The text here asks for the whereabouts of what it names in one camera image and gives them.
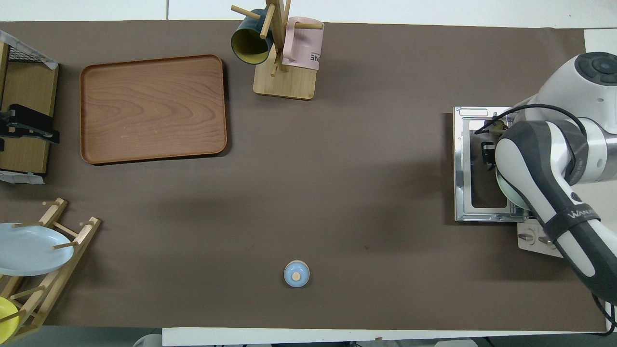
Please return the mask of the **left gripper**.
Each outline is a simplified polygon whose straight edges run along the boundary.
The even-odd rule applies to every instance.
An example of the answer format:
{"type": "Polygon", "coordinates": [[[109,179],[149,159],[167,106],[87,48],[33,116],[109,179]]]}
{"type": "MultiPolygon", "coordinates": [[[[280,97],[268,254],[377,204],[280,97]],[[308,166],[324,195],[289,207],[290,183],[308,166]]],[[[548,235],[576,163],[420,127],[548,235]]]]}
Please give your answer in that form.
{"type": "Polygon", "coordinates": [[[2,111],[1,120],[9,127],[1,127],[0,135],[7,138],[36,138],[51,144],[60,143],[60,133],[53,129],[53,118],[23,105],[9,105],[7,111],[2,111]],[[52,132],[37,132],[35,130],[52,130],[52,132]]]}

